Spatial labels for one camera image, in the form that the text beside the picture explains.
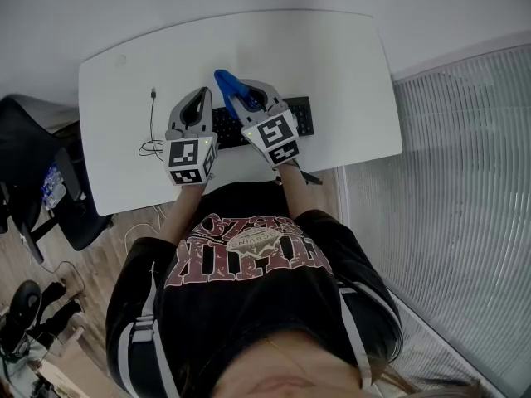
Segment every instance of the floor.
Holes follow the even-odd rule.
[[[315,200],[319,207],[330,215],[339,218],[338,194],[334,170],[314,173],[324,181],[323,186],[312,186]],[[165,213],[171,204],[161,205]],[[114,226],[104,231],[88,248],[81,252],[74,251],[55,227],[43,237],[38,245],[45,256],[43,267],[54,271],[63,260],[70,261],[80,272],[85,282],[85,291],[81,295],[81,303],[85,310],[86,331],[79,343],[87,355],[104,372],[105,364],[105,313],[113,291],[114,282],[118,278],[125,261],[126,232],[139,223],[150,224],[158,230],[158,223],[163,217],[153,207],[117,214],[113,218]],[[141,236],[153,236],[155,233],[148,226],[138,226],[127,235],[127,246]],[[0,308],[9,305],[18,285],[33,279],[44,289],[50,282],[63,279],[67,285],[67,294],[55,303],[49,313],[57,310],[68,297],[80,291],[83,281],[76,272],[66,264],[59,267],[55,274],[47,273],[30,257],[29,252],[20,240],[16,228],[10,220],[9,232],[0,236]]]

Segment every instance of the white desk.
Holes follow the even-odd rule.
[[[307,172],[400,153],[397,107],[371,17],[339,12],[251,12],[189,22],[127,41],[80,67],[80,122],[86,166],[101,215],[171,201],[163,164],[140,157],[149,139],[152,87],[155,138],[173,106],[208,86],[214,70],[272,84],[284,97],[309,96],[315,136],[301,138]],[[209,190],[275,177],[251,146],[222,150]]]

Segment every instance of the white wall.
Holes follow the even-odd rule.
[[[0,96],[76,104],[79,64],[100,51],[180,22],[272,8],[374,16],[392,72],[531,30],[531,0],[0,0]]]

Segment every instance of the office chair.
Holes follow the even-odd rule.
[[[67,194],[50,210],[51,218],[34,229],[42,206],[41,186],[54,162]],[[72,248],[82,250],[112,217],[96,212],[81,141],[48,133],[10,97],[0,101],[0,189],[0,232],[7,230],[5,221],[11,216],[38,264],[44,258],[37,242],[54,226],[59,225]]]

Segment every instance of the black t-shirt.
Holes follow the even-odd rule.
[[[280,330],[303,330],[356,365],[339,289],[367,354],[390,361],[399,352],[397,309],[352,231],[322,211],[292,221],[273,182],[235,183],[202,199],[177,253],[153,238],[131,248],[106,321],[120,385],[118,338],[141,313],[153,262],[154,314],[181,396],[208,396],[241,350]]]

